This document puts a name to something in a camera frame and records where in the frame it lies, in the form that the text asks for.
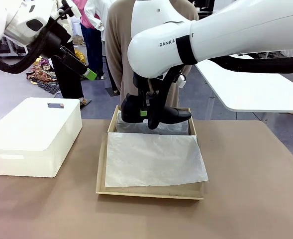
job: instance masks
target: wooden tray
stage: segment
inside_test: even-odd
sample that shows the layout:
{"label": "wooden tray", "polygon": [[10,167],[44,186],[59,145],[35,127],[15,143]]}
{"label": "wooden tray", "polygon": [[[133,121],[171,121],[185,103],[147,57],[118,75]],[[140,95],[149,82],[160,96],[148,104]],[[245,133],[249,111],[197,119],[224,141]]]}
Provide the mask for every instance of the wooden tray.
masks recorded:
{"label": "wooden tray", "polygon": [[[115,132],[115,123],[117,119],[117,112],[119,110],[120,107],[117,106],[107,132]],[[190,135],[196,135],[193,118],[189,120],[189,128]],[[107,136],[103,138],[100,149],[96,189],[97,194],[193,200],[203,199],[204,182],[174,186],[105,187],[106,149]]]}

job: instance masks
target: pink shirt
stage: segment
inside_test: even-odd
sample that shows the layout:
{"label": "pink shirt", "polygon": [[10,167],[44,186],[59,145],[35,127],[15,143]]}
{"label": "pink shirt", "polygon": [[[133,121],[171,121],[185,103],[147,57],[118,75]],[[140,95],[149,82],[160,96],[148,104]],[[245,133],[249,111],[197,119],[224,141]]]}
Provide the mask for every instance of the pink shirt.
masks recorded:
{"label": "pink shirt", "polygon": [[92,26],[92,24],[90,23],[90,21],[89,21],[87,15],[85,14],[85,5],[86,5],[86,3],[87,3],[87,0],[72,0],[72,1],[75,3],[75,5],[77,5],[77,7],[78,7],[78,9],[79,9],[79,11],[80,11],[80,13],[81,13],[81,18],[80,18],[80,22],[81,22],[81,24],[82,24],[84,27],[86,27],[86,28],[93,28],[93,29],[95,29],[95,28]]}

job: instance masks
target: black band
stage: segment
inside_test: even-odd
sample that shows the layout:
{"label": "black band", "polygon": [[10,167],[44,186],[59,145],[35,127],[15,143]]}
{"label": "black band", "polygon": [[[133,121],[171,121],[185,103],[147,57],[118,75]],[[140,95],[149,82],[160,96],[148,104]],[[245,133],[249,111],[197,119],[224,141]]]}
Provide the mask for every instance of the black band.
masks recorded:
{"label": "black band", "polygon": [[193,54],[189,35],[176,38],[176,45],[177,45],[178,54],[180,55],[180,58],[184,65],[191,66],[197,63]]}

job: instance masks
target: jeans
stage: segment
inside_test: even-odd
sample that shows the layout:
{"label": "jeans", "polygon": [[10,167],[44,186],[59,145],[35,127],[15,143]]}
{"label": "jeans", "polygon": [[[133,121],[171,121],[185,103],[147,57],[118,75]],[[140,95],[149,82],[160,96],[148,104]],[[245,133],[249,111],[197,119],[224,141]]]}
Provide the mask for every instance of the jeans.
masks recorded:
{"label": "jeans", "polygon": [[96,29],[86,28],[82,24],[81,31],[86,42],[89,69],[101,77],[103,72],[101,32]]}

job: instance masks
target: tabletop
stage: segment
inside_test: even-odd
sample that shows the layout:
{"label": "tabletop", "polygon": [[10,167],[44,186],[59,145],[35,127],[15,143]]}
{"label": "tabletop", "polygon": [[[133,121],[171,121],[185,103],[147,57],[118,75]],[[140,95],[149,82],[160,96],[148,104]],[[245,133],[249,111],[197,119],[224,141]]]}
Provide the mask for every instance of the tabletop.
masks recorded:
{"label": "tabletop", "polygon": [[95,193],[109,120],[83,128],[55,178],[0,176],[0,239],[293,238],[293,156],[259,121],[195,121],[202,201]]}
{"label": "tabletop", "polygon": [[280,74],[234,72],[209,60],[196,67],[230,111],[293,113],[293,82]]}

